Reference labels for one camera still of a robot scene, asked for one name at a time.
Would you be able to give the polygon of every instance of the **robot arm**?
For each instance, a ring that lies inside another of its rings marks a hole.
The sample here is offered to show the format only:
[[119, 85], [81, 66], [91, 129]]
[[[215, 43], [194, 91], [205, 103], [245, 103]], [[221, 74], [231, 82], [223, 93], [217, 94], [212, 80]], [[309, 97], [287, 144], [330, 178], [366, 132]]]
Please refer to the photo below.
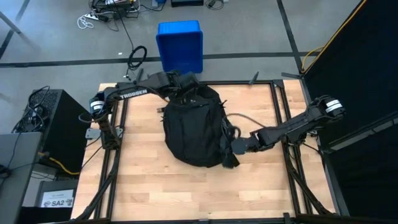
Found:
[[119, 149], [120, 140], [116, 129], [109, 123], [108, 115], [119, 100], [153, 93], [161, 98], [173, 98], [198, 86], [193, 73], [179, 76], [174, 72], [159, 72], [141, 82], [118, 83], [115, 87], [107, 87], [98, 92], [90, 100], [91, 117], [99, 124], [101, 141], [104, 149]]
[[345, 109], [341, 103], [330, 97], [322, 96], [310, 103], [307, 109], [292, 119], [276, 127], [264, 127], [250, 133], [249, 138], [237, 138], [231, 143], [235, 154], [265, 151], [275, 143], [285, 139], [289, 144], [300, 145], [309, 131], [316, 131], [325, 125], [343, 118]]

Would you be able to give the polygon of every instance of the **blue plastic bin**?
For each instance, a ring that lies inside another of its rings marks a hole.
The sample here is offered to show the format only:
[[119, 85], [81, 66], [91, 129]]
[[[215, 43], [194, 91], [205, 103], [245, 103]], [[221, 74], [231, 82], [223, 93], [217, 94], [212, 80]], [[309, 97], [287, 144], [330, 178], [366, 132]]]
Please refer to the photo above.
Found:
[[165, 72], [203, 71], [203, 33], [198, 21], [162, 22], [156, 42]]

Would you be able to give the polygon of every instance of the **gray concrete floor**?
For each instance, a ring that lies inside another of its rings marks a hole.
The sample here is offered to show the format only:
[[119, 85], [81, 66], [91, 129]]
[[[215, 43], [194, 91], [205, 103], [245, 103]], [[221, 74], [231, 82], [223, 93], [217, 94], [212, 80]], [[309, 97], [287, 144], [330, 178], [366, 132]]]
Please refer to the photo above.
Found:
[[[22, 3], [0, 1], [0, 10], [14, 20]], [[300, 52], [324, 45], [359, 0], [283, 0], [287, 17]], [[141, 3], [150, 6], [149, 0]], [[128, 57], [131, 46], [123, 27], [109, 30], [90, 21], [94, 29], [81, 30], [76, 20], [89, 12], [88, 0], [30, 0], [17, 25], [24, 35], [14, 34], [0, 63], [48, 62]], [[205, 6], [171, 8], [143, 12], [138, 19], [125, 19], [135, 45], [148, 48], [148, 56], [159, 56], [155, 35], [162, 21], [200, 21], [204, 54], [292, 52], [276, 0], [230, 0], [220, 11]], [[0, 21], [0, 43], [9, 31]], [[161, 71], [160, 62], [142, 65], [145, 73]], [[122, 82], [127, 65], [69, 65], [57, 67], [0, 68], [0, 133], [9, 133], [35, 88], [50, 85], [65, 89], [88, 109], [88, 99], [100, 83]], [[201, 80], [249, 80], [282, 78], [281, 72], [297, 73], [293, 57], [226, 58], [204, 61]]]

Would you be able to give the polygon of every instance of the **black curtain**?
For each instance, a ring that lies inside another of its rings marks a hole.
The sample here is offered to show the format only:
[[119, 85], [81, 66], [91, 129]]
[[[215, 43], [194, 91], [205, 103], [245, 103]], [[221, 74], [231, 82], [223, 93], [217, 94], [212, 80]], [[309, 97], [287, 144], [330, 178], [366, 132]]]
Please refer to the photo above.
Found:
[[353, 217], [398, 219], [398, 124], [330, 154]]
[[346, 108], [319, 132], [323, 146], [398, 111], [397, 9], [396, 0], [367, 0], [305, 74], [312, 99], [331, 95]]

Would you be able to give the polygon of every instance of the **black backpack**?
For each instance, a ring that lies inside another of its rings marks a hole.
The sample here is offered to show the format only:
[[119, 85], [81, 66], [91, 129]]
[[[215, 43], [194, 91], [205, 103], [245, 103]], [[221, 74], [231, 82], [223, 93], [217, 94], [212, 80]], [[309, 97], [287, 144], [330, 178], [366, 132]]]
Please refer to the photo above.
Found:
[[170, 99], [164, 108], [165, 142], [174, 157], [198, 167], [220, 163], [234, 168], [234, 129], [229, 128], [223, 103], [216, 91], [200, 85], [183, 97]]

